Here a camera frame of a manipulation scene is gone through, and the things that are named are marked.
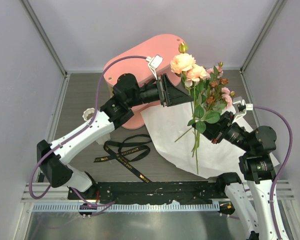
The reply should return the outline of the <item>white wrapping paper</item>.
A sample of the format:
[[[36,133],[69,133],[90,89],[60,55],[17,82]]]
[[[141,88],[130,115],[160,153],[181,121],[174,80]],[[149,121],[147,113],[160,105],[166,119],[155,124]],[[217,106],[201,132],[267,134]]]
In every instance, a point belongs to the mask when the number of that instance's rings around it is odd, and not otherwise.
[[[195,136],[188,126],[191,113],[190,103],[156,105],[141,112],[156,151],[177,168],[205,179],[236,172],[243,180],[239,157],[245,152],[226,140],[213,144],[202,135],[197,156],[192,155]]]

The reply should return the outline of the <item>pink artificial flower bouquet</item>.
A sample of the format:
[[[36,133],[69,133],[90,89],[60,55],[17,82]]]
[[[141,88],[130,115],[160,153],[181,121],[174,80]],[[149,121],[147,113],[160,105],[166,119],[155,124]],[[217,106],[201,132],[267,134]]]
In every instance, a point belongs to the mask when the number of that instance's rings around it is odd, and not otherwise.
[[[185,42],[178,44],[178,52],[170,61],[170,69],[180,77],[182,85],[193,97],[191,119],[187,125],[194,127],[191,152],[195,157],[196,172],[199,173],[200,135],[207,133],[208,124],[219,121],[222,111],[233,105],[235,92],[226,87],[229,80],[223,77],[222,61],[209,69],[196,64]]]

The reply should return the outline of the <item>black ribbon gold lettering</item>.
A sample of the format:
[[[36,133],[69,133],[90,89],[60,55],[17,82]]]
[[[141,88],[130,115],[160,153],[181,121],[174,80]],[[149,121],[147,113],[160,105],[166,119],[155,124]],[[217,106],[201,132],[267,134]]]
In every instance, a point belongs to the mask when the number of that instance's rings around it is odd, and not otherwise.
[[[151,152],[149,143],[152,142],[148,134],[136,134],[127,137],[122,142],[107,140],[103,144],[103,150],[106,156],[96,157],[94,163],[105,163],[116,160],[122,164],[128,171],[144,183],[150,183],[151,180],[143,173],[132,166],[132,162],[144,159]]]

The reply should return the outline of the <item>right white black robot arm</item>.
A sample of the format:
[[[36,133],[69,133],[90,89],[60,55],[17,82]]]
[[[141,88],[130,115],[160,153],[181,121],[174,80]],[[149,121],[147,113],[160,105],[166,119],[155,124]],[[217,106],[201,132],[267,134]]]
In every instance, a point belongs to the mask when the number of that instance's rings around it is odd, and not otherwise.
[[[226,140],[244,150],[239,157],[239,169],[253,203],[246,197],[243,183],[235,172],[217,177],[216,193],[230,199],[249,240],[280,240],[283,227],[275,195],[276,171],[270,156],[276,149],[276,132],[270,126],[247,132],[235,122],[235,117],[226,111],[217,121],[205,120],[206,129],[202,134],[213,144]]]

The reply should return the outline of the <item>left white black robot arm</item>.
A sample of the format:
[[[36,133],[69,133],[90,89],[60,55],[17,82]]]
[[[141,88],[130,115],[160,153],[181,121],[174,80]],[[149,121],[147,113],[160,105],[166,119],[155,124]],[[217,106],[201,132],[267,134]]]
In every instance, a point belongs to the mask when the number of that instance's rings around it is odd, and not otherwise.
[[[113,96],[100,107],[92,118],[68,135],[49,143],[41,140],[36,146],[37,164],[52,188],[75,188],[90,200],[97,192],[93,178],[70,166],[72,159],[87,146],[121,127],[134,116],[133,107],[152,102],[176,106],[193,98],[178,89],[167,74],[139,86],[131,73],[122,74],[113,87]]]

